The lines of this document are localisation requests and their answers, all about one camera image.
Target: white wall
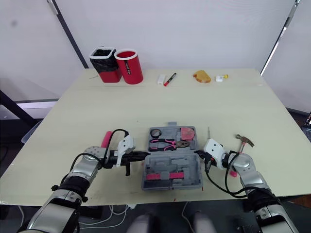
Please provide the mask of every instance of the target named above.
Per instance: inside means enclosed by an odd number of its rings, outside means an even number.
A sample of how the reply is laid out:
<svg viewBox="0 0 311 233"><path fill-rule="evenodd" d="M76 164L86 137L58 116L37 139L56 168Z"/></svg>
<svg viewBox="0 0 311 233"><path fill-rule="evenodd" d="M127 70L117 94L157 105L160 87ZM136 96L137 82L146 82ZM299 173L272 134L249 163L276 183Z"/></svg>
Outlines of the white wall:
<svg viewBox="0 0 311 233"><path fill-rule="evenodd" d="M59 98L83 69L45 0L1 0L0 89L11 99Z"/></svg>
<svg viewBox="0 0 311 233"><path fill-rule="evenodd" d="M261 71L294 0L57 0L85 59L134 48L143 68Z"/></svg>
<svg viewBox="0 0 311 233"><path fill-rule="evenodd" d="M302 0L263 78L282 103L311 111L311 1Z"/></svg>

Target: hammer head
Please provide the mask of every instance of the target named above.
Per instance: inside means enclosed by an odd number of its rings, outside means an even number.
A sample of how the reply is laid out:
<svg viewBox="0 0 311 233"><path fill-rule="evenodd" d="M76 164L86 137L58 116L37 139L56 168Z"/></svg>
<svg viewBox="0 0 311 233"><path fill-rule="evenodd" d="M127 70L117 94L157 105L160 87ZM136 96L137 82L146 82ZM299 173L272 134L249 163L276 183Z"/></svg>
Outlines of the hammer head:
<svg viewBox="0 0 311 233"><path fill-rule="evenodd" d="M251 147L254 147L254 143L251 141L251 140L249 140L247 137L244 137L244 136L241 136L241 135L239 135L239 134L237 134L236 135L236 138L237 139L240 139L242 142L244 142L244 143L248 143Z"/></svg>

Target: white cable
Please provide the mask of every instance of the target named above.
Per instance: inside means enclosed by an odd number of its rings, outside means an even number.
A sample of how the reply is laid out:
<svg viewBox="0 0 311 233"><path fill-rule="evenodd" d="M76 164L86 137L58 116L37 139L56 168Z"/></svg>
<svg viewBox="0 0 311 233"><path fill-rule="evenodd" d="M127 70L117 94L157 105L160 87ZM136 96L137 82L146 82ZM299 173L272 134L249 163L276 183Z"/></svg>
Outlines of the white cable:
<svg viewBox="0 0 311 233"><path fill-rule="evenodd" d="M129 206L125 205L125 210L120 212L120 213L116 213L116 212L113 212L114 215L122 215L125 213L125 211L127 211L127 209L129 208Z"/></svg>
<svg viewBox="0 0 311 233"><path fill-rule="evenodd" d="M83 225L88 225L88 226L92 226L92 225L96 225L96 224L100 224L103 222L108 221L109 219L111 219L112 215L113 215L113 206L109 205L109 209L110 209L110 216L108 218L106 218L105 220L99 221L99 222L93 222L93 223L86 223L86 222L79 222L80 224Z"/></svg>
<svg viewBox="0 0 311 233"><path fill-rule="evenodd" d="M80 228L80 230L82 230L82 229L95 229L95 228L112 228L112 227L117 227L117 226L121 225L121 224L124 222L125 217L126 217L126 211L127 211L127 209L125 209L124 217L123 217L122 221L121 221L120 223L118 223L117 225L114 225L114 226L106 226L106 227L83 227L83 228Z"/></svg>
<svg viewBox="0 0 311 233"><path fill-rule="evenodd" d="M20 227L22 227L22 225L24 224L24 220L25 220L25 214L24 211L22 210L21 206L18 205L18 208L21 212L21 223L20 223Z"/></svg>
<svg viewBox="0 0 311 233"><path fill-rule="evenodd" d="M186 206L187 206L188 203L189 203L189 201L187 201L186 204L184 205L183 211L181 212L181 216L187 221L187 223L188 223L188 225L189 225L189 227L190 227L192 233L195 233L195 232L194 232L194 229L192 228L192 226L191 226L191 224L190 224L190 222L189 222L189 220L184 216L184 211L185 211L185 208L186 208Z"/></svg>

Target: red cylindrical cup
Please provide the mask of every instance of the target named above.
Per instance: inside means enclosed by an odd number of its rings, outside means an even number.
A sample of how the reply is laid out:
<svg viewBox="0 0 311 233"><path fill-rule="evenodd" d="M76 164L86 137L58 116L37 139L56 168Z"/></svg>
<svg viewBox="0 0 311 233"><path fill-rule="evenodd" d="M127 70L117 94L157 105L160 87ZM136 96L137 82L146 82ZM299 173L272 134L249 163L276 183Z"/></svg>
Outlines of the red cylindrical cup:
<svg viewBox="0 0 311 233"><path fill-rule="evenodd" d="M114 54L124 80L128 84L138 84L143 76L137 52L132 49L118 50Z"/></svg>

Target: gray tool case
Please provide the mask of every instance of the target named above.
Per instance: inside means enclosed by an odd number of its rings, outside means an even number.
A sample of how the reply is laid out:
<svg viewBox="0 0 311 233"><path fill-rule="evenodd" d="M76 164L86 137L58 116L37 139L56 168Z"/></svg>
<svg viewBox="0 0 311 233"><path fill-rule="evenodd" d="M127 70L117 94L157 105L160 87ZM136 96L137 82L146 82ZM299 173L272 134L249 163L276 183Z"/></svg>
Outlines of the gray tool case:
<svg viewBox="0 0 311 233"><path fill-rule="evenodd" d="M151 143L150 132L161 130L158 139L181 140L181 128L192 128L194 138L189 140L190 145L176 150L150 151L150 147L163 148L166 143ZM194 151L198 150L196 130L193 126L177 126L175 122L168 127L152 127L149 130L148 155L144 162L141 188L147 190L196 189L202 187L202 173L200 157Z"/></svg>

